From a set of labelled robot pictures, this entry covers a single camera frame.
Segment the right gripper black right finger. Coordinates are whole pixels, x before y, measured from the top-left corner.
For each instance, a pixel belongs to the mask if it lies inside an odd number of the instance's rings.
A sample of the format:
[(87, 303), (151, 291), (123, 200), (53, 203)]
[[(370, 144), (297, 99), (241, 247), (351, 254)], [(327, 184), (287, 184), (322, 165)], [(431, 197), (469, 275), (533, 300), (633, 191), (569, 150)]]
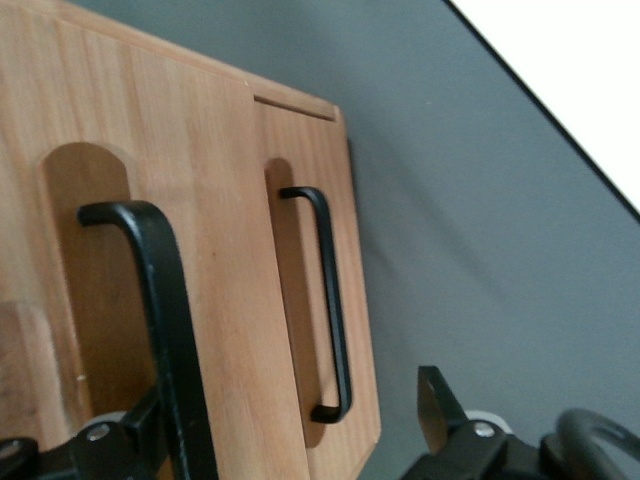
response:
[(404, 479), (541, 479), (539, 453), (491, 420), (472, 420), (441, 371), (417, 373), (417, 413), (429, 452)]

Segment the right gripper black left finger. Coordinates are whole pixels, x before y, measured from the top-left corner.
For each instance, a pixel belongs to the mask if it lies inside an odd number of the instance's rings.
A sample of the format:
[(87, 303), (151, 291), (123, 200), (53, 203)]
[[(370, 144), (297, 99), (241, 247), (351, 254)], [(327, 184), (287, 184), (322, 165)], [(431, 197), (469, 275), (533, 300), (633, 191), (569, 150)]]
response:
[(77, 479), (172, 479), (156, 390), (89, 423), (71, 441), (71, 459)]

